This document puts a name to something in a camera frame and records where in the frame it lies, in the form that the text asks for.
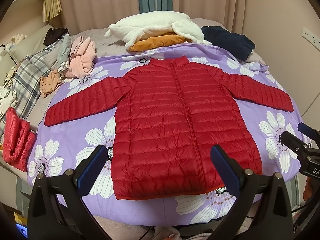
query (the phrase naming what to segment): wall outlet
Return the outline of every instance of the wall outlet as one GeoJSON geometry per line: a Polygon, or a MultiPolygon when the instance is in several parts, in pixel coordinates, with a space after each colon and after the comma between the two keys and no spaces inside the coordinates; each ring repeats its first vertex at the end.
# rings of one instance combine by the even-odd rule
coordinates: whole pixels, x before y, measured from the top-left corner
{"type": "Polygon", "coordinates": [[[312,32],[308,31],[306,28],[303,28],[302,37],[304,37],[307,41],[309,41],[320,51],[320,39],[317,36],[315,36],[312,32]]]}

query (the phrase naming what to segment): white flower print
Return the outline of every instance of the white flower print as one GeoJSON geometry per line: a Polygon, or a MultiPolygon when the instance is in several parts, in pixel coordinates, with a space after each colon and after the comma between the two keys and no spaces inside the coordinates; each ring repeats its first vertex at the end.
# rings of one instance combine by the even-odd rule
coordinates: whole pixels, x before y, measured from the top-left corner
{"type": "Polygon", "coordinates": [[[265,135],[269,136],[266,139],[266,150],[269,152],[269,159],[278,158],[281,171],[287,173],[290,168],[291,158],[296,159],[297,155],[287,146],[283,145],[280,140],[280,135],[284,131],[296,135],[290,123],[285,127],[285,119],[281,113],[277,113],[277,120],[271,112],[267,112],[268,121],[262,121],[259,127],[265,135]]]}
{"type": "Polygon", "coordinates": [[[196,63],[206,64],[206,65],[209,65],[209,66],[213,66],[213,67],[220,68],[218,64],[208,63],[208,60],[207,60],[205,57],[193,57],[193,58],[191,59],[191,61],[196,62],[196,63]]]}
{"type": "Polygon", "coordinates": [[[179,215],[189,214],[202,208],[191,220],[190,224],[207,223],[211,219],[225,216],[236,200],[225,187],[202,195],[175,196],[178,205],[176,212],[179,215]]]}
{"type": "Polygon", "coordinates": [[[276,85],[279,89],[283,90],[283,87],[280,85],[280,83],[271,75],[271,73],[267,70],[266,71],[266,78],[270,80],[272,83],[276,82],[276,85]]]}
{"type": "Polygon", "coordinates": [[[81,90],[86,89],[87,87],[90,87],[91,85],[99,82],[99,78],[108,75],[109,70],[103,70],[103,66],[95,67],[89,75],[83,78],[77,78],[70,82],[69,88],[71,89],[69,93],[67,94],[67,97],[78,93],[81,90]]]}
{"type": "Polygon", "coordinates": [[[89,146],[82,149],[76,156],[77,167],[82,160],[89,157],[89,155],[99,144],[106,146],[108,149],[108,160],[93,184],[90,195],[100,194],[103,198],[109,198],[113,194],[110,166],[111,159],[113,157],[113,141],[115,139],[115,134],[116,121],[115,118],[112,117],[105,125],[103,132],[97,128],[91,129],[89,132],[87,132],[85,140],[88,144],[92,145],[92,147],[89,146]]]}
{"type": "Polygon", "coordinates": [[[308,144],[309,148],[312,148],[311,139],[308,136],[306,136],[305,134],[303,134],[303,141],[305,144],[308,144]]]}
{"type": "Polygon", "coordinates": [[[157,58],[157,59],[164,59],[163,53],[157,53],[157,49],[149,49],[143,52],[139,52],[136,55],[122,57],[123,60],[128,61],[121,65],[120,69],[133,69],[135,67],[147,65],[150,62],[150,59],[157,58]]]}
{"type": "Polygon", "coordinates": [[[246,75],[249,77],[253,77],[254,75],[259,74],[259,71],[253,71],[253,70],[257,69],[255,64],[256,64],[255,62],[250,62],[250,63],[242,62],[242,63],[240,63],[236,59],[234,59],[234,60],[231,58],[227,59],[227,65],[229,66],[229,68],[237,69],[240,67],[240,73],[242,75],[246,75]]]}
{"type": "MultiPolygon", "coordinates": [[[[59,142],[49,140],[44,148],[40,144],[36,146],[35,161],[31,161],[29,164],[29,177],[33,177],[36,174],[43,172],[47,177],[57,176],[62,171],[63,158],[55,157],[51,158],[58,150],[59,142]]],[[[33,178],[32,184],[35,183],[36,177],[33,178]]]]}

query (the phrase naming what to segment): jacket collar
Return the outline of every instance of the jacket collar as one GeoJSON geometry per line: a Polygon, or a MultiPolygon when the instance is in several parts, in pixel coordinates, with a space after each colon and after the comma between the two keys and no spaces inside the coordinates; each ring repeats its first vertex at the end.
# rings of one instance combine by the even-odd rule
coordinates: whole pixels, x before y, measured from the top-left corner
{"type": "Polygon", "coordinates": [[[182,57],[173,58],[173,59],[152,58],[149,62],[149,65],[153,65],[156,67],[163,67],[163,68],[170,68],[172,64],[175,68],[178,68],[178,67],[182,67],[189,64],[189,60],[187,59],[186,56],[182,56],[182,57]]]}

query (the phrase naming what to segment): jacket sleeve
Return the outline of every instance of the jacket sleeve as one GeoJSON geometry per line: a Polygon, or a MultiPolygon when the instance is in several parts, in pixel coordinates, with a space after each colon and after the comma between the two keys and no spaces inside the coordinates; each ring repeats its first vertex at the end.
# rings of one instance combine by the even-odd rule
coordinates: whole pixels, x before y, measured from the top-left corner
{"type": "Polygon", "coordinates": [[[137,79],[135,69],[123,77],[107,77],[51,106],[44,125],[52,126],[109,110],[132,90],[137,79]]]}
{"type": "Polygon", "coordinates": [[[250,100],[259,105],[293,112],[290,96],[278,88],[262,84],[248,76],[225,73],[216,67],[209,66],[208,72],[236,99],[250,100]]]}

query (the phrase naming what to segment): orange fabric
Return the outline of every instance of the orange fabric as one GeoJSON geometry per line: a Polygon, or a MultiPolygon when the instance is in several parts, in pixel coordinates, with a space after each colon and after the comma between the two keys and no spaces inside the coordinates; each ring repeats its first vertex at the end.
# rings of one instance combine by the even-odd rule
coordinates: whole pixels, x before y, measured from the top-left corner
{"type": "Polygon", "coordinates": [[[306,186],[304,188],[304,192],[303,192],[303,200],[304,201],[307,201],[312,196],[313,189],[311,186],[311,180],[312,180],[312,178],[307,177],[307,184],[306,184],[306,186]]]}
{"type": "Polygon", "coordinates": [[[51,71],[47,77],[42,76],[40,78],[40,92],[42,96],[46,98],[47,95],[55,91],[61,84],[60,74],[57,69],[55,69],[51,71]]]}
{"type": "Polygon", "coordinates": [[[184,43],[186,38],[175,33],[165,33],[162,36],[150,37],[144,41],[138,41],[129,48],[130,51],[143,51],[162,46],[184,43]]]}

